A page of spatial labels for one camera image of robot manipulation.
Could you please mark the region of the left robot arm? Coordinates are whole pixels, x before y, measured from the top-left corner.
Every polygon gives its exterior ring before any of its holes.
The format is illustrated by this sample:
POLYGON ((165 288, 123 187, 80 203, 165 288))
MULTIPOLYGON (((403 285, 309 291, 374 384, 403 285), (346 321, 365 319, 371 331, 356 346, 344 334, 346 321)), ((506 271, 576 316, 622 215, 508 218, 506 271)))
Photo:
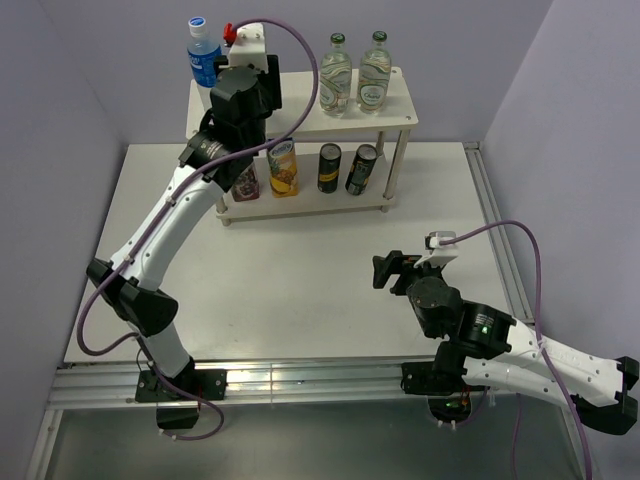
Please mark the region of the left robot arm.
POLYGON ((178 158, 163 194, 128 243, 108 260, 93 259, 87 274, 101 296, 137 334, 161 372, 159 388, 172 399, 200 390, 195 362, 174 319, 178 303, 160 286, 191 231, 253 164, 266 141, 266 120, 282 106, 279 60, 267 68, 234 66, 221 57, 211 106, 178 158))

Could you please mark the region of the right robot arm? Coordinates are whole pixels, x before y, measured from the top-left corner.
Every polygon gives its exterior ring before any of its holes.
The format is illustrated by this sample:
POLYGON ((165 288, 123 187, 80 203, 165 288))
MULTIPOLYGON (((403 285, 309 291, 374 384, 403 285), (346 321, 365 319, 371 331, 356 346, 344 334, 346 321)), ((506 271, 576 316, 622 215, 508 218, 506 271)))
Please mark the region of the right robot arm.
POLYGON ((438 341, 433 359, 402 365, 401 387, 410 395, 449 396, 466 387, 505 389, 559 406, 574 406, 582 425, 624 435, 638 419, 630 390, 638 361, 604 359, 547 337, 489 305, 462 298, 442 272, 446 258, 399 250, 373 259, 373 286, 408 299, 425 337, 438 341))

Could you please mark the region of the black Schweppes can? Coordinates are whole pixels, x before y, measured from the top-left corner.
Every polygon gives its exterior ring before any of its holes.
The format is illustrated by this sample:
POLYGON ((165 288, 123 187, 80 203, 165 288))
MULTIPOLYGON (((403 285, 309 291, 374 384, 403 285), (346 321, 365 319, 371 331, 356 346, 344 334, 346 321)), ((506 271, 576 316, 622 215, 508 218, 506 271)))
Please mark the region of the black Schweppes can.
POLYGON ((335 143, 324 144, 319 151, 317 187, 322 193, 336 191, 340 173, 341 148, 335 143))
POLYGON ((357 148, 345 183, 349 194, 358 196, 366 190, 377 158, 378 152, 373 145, 362 144, 357 148))

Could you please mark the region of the Pocari water bottle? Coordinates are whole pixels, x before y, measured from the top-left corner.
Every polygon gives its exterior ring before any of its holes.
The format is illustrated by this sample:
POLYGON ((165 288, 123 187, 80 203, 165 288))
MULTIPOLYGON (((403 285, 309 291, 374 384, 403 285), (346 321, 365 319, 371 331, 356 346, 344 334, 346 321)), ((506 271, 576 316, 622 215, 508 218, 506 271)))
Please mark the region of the Pocari water bottle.
POLYGON ((219 43, 215 43, 202 16, 188 22, 190 39, 187 45, 189 62, 204 109, 211 107, 210 92, 217 83, 214 60, 221 55, 219 43))

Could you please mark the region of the green-cap glass bottle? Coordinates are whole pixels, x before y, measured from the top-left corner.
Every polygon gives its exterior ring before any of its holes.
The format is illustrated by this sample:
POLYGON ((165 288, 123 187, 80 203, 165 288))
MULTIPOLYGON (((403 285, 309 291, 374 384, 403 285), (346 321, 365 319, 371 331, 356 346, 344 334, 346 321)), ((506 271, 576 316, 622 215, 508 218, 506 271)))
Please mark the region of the green-cap glass bottle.
POLYGON ((375 31, 371 48, 361 57, 356 100, 360 110, 367 114, 378 112, 386 100, 392 70, 387 39, 386 32, 375 31))
POLYGON ((332 116, 346 112, 351 94, 352 62, 345 43, 343 33, 333 33, 331 47, 320 66, 319 104, 326 114, 332 116))

